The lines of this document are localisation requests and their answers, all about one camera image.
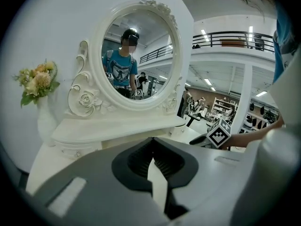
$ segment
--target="white dressing table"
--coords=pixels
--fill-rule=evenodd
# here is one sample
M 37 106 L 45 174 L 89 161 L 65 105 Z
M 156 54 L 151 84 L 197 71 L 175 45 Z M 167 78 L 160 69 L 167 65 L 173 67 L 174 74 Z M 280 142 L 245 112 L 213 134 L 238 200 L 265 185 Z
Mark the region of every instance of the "white dressing table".
M 167 31 L 172 42 L 171 72 L 162 89 L 144 100 L 119 94 L 103 70 L 103 40 L 115 19 L 144 13 Z M 188 144 L 199 133 L 176 116 L 185 81 L 180 31 L 171 10 L 156 1 L 132 1 L 113 8 L 96 28 L 91 40 L 79 44 L 78 73 L 68 93 L 62 122 L 52 134 L 54 147 L 45 143 L 33 163 L 26 191 L 34 194 L 50 177 L 75 160 L 109 147 L 148 137 L 164 137 Z

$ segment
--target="white tabletop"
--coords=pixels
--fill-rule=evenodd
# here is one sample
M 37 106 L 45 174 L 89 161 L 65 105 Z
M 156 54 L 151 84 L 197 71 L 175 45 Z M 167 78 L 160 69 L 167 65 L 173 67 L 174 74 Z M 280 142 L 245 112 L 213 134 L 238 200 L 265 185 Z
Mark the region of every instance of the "white tabletop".
M 193 129 L 186 127 L 185 131 L 179 135 L 168 135 L 163 130 L 153 130 L 144 133 L 139 133 L 135 135 L 130 135 L 127 137 L 121 137 L 112 139 L 109 141 L 103 142 L 103 149 L 110 148 L 112 146 L 117 146 L 122 143 L 127 143 L 147 137 L 163 137 L 168 138 L 174 141 L 182 142 L 189 144 L 189 142 L 200 136 L 199 133 L 194 131 Z M 63 154 L 60 151 L 60 148 L 57 146 L 49 147 L 43 144 L 33 162 L 27 185 L 26 191 L 33 195 L 36 190 L 50 177 L 54 174 L 58 173 L 75 160 L 68 159 L 63 157 Z

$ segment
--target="black cap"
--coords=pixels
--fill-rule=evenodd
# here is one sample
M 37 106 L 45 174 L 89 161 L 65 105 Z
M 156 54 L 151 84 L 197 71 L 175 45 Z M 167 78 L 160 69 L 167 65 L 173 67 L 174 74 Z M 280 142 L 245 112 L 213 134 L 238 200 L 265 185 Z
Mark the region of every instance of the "black cap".
M 127 29 L 121 36 L 121 40 L 128 40 L 130 35 L 133 35 L 139 39 L 139 33 L 135 32 L 133 29 Z

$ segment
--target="artificial flower bouquet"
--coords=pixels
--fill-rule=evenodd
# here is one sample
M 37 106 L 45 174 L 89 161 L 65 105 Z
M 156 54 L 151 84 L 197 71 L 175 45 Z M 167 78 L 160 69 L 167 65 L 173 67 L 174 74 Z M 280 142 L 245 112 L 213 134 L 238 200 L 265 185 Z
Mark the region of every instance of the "artificial flower bouquet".
M 56 74 L 56 64 L 45 60 L 45 63 L 38 65 L 36 69 L 23 69 L 18 75 L 13 76 L 14 80 L 19 81 L 20 86 L 24 86 L 21 107 L 31 101 L 37 104 L 40 97 L 53 92 L 60 85 L 59 82 L 54 81 Z

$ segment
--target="oval mirror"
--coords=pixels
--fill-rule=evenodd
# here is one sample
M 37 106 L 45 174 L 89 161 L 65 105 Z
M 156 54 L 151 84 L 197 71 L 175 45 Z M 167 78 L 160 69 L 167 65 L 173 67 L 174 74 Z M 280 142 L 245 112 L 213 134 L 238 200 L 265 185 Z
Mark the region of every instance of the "oval mirror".
M 151 11 L 120 16 L 106 31 L 102 62 L 111 85 L 122 96 L 144 100 L 156 96 L 171 76 L 172 34 Z

